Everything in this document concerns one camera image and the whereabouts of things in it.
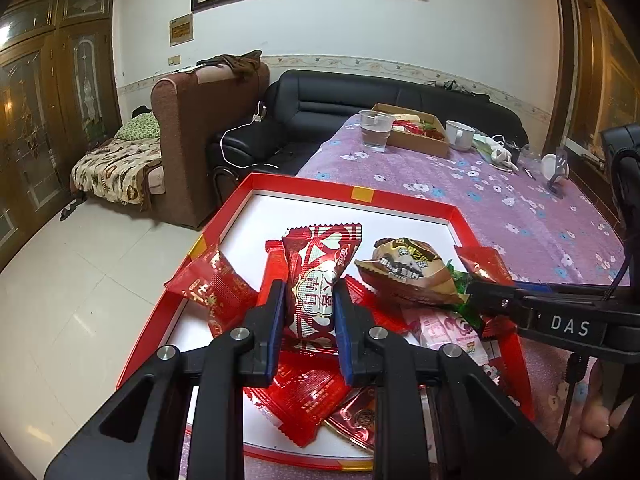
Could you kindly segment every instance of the white floor tile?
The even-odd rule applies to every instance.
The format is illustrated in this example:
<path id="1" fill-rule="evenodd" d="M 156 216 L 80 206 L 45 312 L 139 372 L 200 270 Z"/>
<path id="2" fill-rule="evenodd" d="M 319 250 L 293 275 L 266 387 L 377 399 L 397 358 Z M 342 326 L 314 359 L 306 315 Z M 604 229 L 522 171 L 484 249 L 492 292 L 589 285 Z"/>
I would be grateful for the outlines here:
<path id="1" fill-rule="evenodd" d="M 55 216 L 0 272 L 0 433 L 38 479 L 113 393 L 198 237 L 128 211 L 92 200 Z"/>
<path id="2" fill-rule="evenodd" d="M 0 431 L 38 479 L 78 430 L 28 352 L 5 347 L 0 358 Z"/>
<path id="3" fill-rule="evenodd" d="M 2 320 L 37 362 L 104 274 L 65 244 L 36 234 L 0 274 Z"/>
<path id="4" fill-rule="evenodd" d="M 108 272 L 122 286 L 155 304 L 199 232 L 170 224 L 152 227 Z"/>
<path id="5" fill-rule="evenodd" d="M 88 200 L 65 221 L 50 222 L 45 228 L 60 234 L 68 247 L 107 272 L 156 224 L 134 207 L 126 209 L 128 214 L 122 209 L 103 200 Z"/>
<path id="6" fill-rule="evenodd" d="M 106 276 L 50 348 L 42 373 L 78 425 L 113 393 L 152 309 L 153 304 Z"/>

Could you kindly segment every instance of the brown sofa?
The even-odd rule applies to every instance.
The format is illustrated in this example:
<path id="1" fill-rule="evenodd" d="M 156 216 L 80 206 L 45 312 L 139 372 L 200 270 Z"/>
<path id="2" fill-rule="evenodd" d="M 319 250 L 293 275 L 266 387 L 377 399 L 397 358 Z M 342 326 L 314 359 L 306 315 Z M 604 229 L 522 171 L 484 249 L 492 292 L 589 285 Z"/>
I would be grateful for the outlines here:
<path id="1" fill-rule="evenodd" d="M 269 69 L 244 80 L 227 66 L 205 66 L 168 75 L 151 91 L 160 124 L 162 194 L 151 194 L 155 218 L 196 228 L 216 208 L 205 146 L 214 134 L 251 116 L 269 85 Z"/>

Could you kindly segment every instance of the human hand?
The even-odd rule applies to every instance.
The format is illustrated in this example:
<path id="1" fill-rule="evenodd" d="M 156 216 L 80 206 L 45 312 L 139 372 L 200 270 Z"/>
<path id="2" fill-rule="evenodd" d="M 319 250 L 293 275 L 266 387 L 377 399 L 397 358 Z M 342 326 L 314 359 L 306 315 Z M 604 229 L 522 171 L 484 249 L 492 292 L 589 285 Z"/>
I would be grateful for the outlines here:
<path id="1" fill-rule="evenodd" d="M 602 452 L 602 439 L 610 428 L 618 428 L 632 400 L 630 397 L 613 412 L 603 405 L 602 366 L 596 361 L 589 375 L 589 392 L 582 409 L 576 449 L 569 462 L 572 473 L 578 474 L 595 462 Z"/>

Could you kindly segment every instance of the floral tablecloth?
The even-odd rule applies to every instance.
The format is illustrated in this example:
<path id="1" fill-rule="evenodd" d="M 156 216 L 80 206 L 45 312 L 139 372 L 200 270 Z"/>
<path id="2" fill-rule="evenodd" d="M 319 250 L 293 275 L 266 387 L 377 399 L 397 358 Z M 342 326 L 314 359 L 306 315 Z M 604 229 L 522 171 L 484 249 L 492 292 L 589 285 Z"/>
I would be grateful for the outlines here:
<path id="1" fill-rule="evenodd" d="M 322 144 L 298 176 L 453 204 L 478 241 L 502 255 L 514 280 L 612 282 L 624 256 L 611 226 L 571 181 L 562 182 L 560 199 L 545 189 L 539 171 L 532 174 L 536 180 L 524 172 L 506 174 L 476 152 L 450 150 L 444 159 L 388 146 L 384 153 L 375 153 L 362 145 L 359 118 L 353 116 Z M 553 439 L 566 398 L 562 374 L 568 353 L 528 340 L 522 344 L 536 425 Z M 575 421 L 586 390 L 586 381 L 576 388 L 574 424 L 569 424 L 562 440 L 565 447 L 577 431 Z"/>

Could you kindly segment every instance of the black leather sofa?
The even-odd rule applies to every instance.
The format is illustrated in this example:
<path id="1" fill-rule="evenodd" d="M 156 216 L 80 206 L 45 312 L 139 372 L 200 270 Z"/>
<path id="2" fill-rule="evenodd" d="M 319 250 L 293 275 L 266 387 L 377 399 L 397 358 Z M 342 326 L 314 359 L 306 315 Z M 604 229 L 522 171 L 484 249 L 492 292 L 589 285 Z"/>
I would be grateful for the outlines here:
<path id="1" fill-rule="evenodd" d="M 249 168 L 235 168 L 225 161 L 220 150 L 223 132 L 207 144 L 218 201 L 222 204 L 252 171 L 295 175 L 344 121 L 376 103 L 428 112 L 443 125 L 449 120 L 469 124 L 486 134 L 503 135 L 518 146 L 529 142 L 518 116 L 490 102 L 488 96 L 384 77 L 287 70 L 266 91 L 265 118 L 230 131 L 223 139 L 226 160 Z"/>

